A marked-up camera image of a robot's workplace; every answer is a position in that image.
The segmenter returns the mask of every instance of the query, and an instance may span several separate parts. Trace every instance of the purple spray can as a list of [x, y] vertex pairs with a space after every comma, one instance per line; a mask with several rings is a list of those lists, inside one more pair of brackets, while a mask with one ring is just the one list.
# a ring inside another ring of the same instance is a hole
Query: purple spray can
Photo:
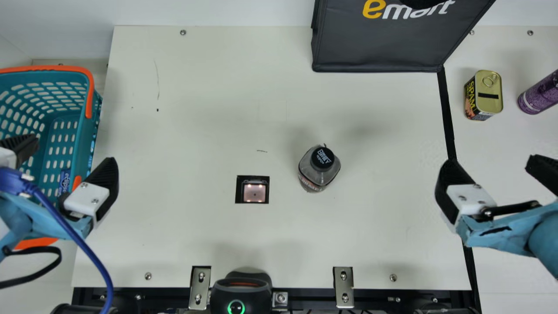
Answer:
[[536, 115], [558, 103], [558, 70], [550, 74], [517, 98], [519, 108]]

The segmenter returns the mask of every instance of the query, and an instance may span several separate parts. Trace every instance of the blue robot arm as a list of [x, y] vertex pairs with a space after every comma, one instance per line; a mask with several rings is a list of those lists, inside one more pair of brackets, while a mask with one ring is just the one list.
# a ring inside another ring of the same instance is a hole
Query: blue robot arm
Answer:
[[[558, 193], [558, 161], [534, 155], [526, 170]], [[536, 257], [558, 278], [558, 203], [541, 206], [529, 201], [498, 207], [456, 160], [442, 166], [435, 197], [443, 218], [466, 246]], [[500, 215], [508, 216], [494, 219]]]

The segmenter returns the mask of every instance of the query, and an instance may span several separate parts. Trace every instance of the blue cable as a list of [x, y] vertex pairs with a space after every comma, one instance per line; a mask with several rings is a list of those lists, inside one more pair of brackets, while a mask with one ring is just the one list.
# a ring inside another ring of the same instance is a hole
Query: blue cable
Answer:
[[107, 299], [105, 300], [105, 305], [101, 310], [100, 314], [107, 314], [110, 310], [110, 306], [112, 305], [112, 299], [114, 295], [114, 287], [112, 286], [112, 280], [110, 275], [108, 274], [107, 269], [103, 265], [103, 263], [97, 258], [95, 253], [91, 250], [91, 248], [85, 243], [85, 241], [78, 235], [72, 227], [66, 222], [66, 219], [62, 217], [62, 215], [54, 208], [52, 203], [49, 199], [41, 192], [41, 190], [31, 182], [26, 181], [24, 183], [26, 193], [32, 196], [35, 196], [42, 204], [46, 207], [49, 213], [53, 216], [53, 218], [60, 224], [60, 226], [70, 235], [70, 238], [76, 242], [76, 244], [83, 250], [83, 252], [89, 257], [89, 259], [93, 262], [93, 264], [99, 269], [99, 272], [103, 276], [105, 283], [107, 284]]

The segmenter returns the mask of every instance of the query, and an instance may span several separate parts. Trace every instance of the green light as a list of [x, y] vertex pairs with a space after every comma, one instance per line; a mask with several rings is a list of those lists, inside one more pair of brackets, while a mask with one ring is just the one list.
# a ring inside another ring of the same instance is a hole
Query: green light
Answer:
[[234, 302], [238, 302], [240, 303], [240, 305], [242, 306], [242, 312], [240, 312], [240, 314], [244, 314], [244, 311], [246, 310], [246, 307], [244, 306], [244, 302], [240, 301], [240, 300], [232, 300], [229, 305], [227, 306], [227, 311], [229, 311], [229, 314], [233, 314], [233, 312], [230, 310], [230, 306], [234, 303]]

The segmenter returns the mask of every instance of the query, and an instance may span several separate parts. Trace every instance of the bottle label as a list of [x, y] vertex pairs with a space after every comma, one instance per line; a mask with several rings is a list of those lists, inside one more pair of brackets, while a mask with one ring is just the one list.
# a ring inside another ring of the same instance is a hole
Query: bottle label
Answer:
[[303, 174], [301, 174], [300, 172], [299, 172], [299, 180], [300, 180], [300, 182], [302, 182], [302, 184], [304, 184], [305, 186], [307, 186], [309, 189], [311, 189], [311, 190], [313, 190], [313, 191], [319, 192], [319, 191], [323, 191], [323, 190], [324, 190], [323, 187], [318, 187], [316, 184], [310, 182], [310, 181], [309, 181], [308, 179], [306, 179], [306, 177], [305, 177]]

